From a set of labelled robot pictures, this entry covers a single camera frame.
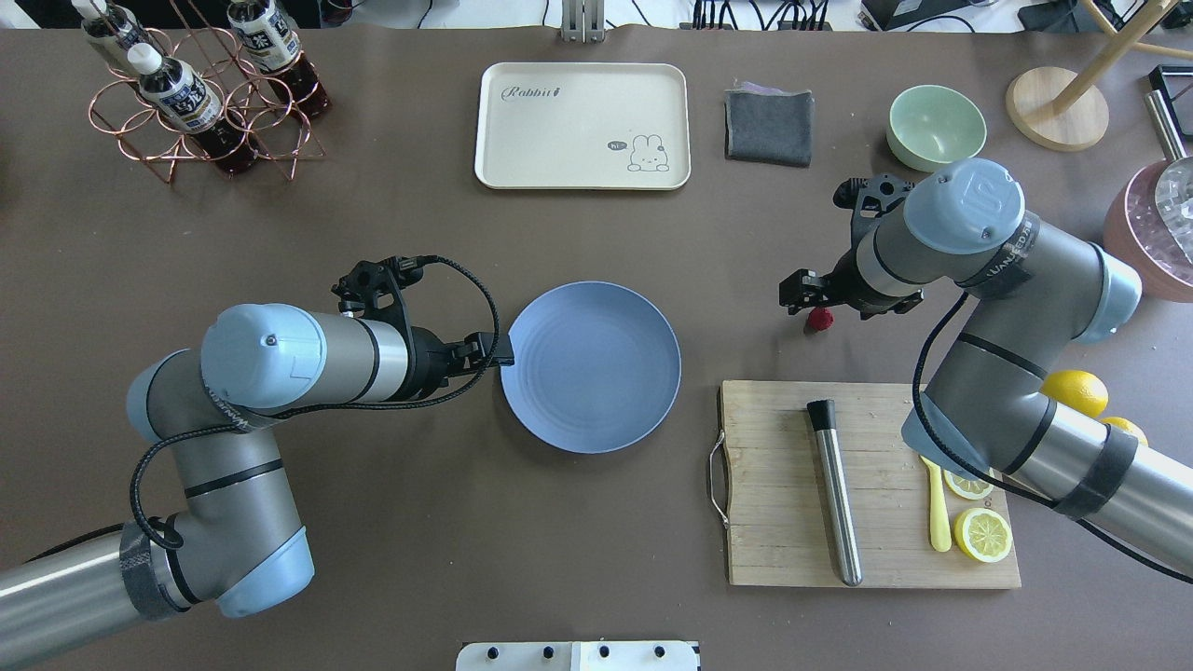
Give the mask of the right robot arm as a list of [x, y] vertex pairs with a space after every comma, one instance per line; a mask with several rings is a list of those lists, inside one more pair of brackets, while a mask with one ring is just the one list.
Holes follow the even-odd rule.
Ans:
[[987, 158], [916, 185], [848, 180], [835, 203], [857, 208], [852, 245], [832, 272], [781, 281], [789, 313], [902, 314], [938, 279], [976, 300], [931, 381], [913, 371], [908, 445], [958, 474], [999, 472], [1008, 492], [1189, 581], [1189, 468], [1041, 390], [1069, 343], [1104, 340], [1132, 318], [1133, 267], [1028, 213], [1020, 184]]

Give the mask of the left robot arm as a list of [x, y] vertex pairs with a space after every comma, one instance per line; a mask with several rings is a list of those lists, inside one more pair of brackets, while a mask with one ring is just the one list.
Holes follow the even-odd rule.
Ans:
[[4, 667], [214, 601], [237, 618], [277, 607], [314, 577], [305, 527], [273, 426], [303, 408], [397, 408], [449, 377], [509, 365], [507, 339], [444, 344], [404, 307], [342, 300], [339, 315], [285, 303], [223, 310], [197, 349], [132, 381], [126, 412], [174, 455], [186, 509], [152, 529], [130, 521], [4, 573]]

